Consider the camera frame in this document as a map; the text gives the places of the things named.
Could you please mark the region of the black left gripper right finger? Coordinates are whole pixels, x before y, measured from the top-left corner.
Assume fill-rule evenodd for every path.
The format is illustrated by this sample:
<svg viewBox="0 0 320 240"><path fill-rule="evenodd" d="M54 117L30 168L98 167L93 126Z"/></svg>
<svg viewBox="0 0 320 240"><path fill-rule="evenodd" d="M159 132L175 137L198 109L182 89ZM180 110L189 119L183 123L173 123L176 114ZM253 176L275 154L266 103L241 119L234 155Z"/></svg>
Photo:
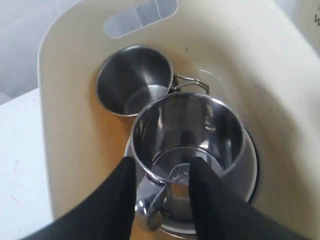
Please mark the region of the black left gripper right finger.
<svg viewBox="0 0 320 240"><path fill-rule="evenodd" d="M304 240L231 192L201 157L189 164L189 200L199 240Z"/></svg>

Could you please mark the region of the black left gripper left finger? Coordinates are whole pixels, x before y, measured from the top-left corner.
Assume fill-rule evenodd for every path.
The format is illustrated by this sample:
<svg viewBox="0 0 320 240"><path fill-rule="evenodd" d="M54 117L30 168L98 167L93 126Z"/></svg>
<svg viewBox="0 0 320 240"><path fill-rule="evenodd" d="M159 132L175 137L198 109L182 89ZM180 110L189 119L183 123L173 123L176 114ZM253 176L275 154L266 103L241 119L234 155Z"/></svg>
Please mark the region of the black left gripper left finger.
<svg viewBox="0 0 320 240"><path fill-rule="evenodd" d="M136 204L136 164L123 157L85 200L26 240L128 240Z"/></svg>

